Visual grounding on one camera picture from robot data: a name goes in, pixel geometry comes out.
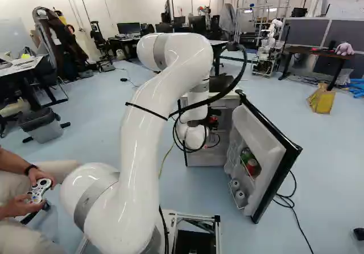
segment wristwatch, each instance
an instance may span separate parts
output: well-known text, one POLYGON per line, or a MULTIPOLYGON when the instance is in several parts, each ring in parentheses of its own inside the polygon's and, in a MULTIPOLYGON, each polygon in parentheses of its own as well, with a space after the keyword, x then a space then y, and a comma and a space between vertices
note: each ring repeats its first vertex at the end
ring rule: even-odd
POLYGON ((37 167, 37 166, 35 166, 35 165, 30 165, 29 167, 27 167, 27 168, 25 169, 25 171, 24 171, 25 176, 28 176, 28 175, 29 175, 29 171, 30 171, 31 169, 33 169, 33 168, 37 169, 38 167, 37 167))

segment fridge door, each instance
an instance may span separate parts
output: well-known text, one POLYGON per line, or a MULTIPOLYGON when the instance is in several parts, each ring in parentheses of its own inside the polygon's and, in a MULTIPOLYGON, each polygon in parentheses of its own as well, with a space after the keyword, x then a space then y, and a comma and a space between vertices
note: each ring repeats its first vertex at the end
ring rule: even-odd
POLYGON ((243 94, 232 119, 224 170, 240 182, 247 195, 244 215, 258 223, 302 148, 290 141, 243 94), (250 149, 258 162, 259 173, 253 174, 243 162, 241 152, 245 148, 250 149))

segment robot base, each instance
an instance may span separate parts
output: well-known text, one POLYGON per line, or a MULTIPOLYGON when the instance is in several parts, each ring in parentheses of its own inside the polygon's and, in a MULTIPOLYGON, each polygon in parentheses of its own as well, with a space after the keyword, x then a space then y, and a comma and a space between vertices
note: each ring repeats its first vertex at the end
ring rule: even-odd
MULTIPOLYGON (((163 210, 168 228, 169 254, 222 254, 220 216, 181 214, 163 210)), ((84 237, 75 254, 99 253, 84 237)))

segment gray bin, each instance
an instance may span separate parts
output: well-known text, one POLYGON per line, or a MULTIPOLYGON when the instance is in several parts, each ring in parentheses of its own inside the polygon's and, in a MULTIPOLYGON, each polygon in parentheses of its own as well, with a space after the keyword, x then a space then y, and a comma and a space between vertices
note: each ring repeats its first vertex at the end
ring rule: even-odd
POLYGON ((59 124, 60 117, 51 108, 24 114, 19 119, 19 126, 39 143, 60 137, 63 130, 59 124))

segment beige pants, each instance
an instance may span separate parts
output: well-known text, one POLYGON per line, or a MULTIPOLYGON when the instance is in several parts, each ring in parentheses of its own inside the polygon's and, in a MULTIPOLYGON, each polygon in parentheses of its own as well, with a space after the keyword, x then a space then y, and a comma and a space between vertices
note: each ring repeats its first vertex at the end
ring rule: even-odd
MULTIPOLYGON (((52 174, 57 183, 77 166, 76 161, 36 163, 40 169, 52 174)), ((0 171, 0 206, 13 197, 24 194, 30 188, 30 180, 24 175, 0 171)), ((64 254, 60 246, 48 240, 39 231, 20 224, 15 219, 0 221, 0 254, 64 254)))

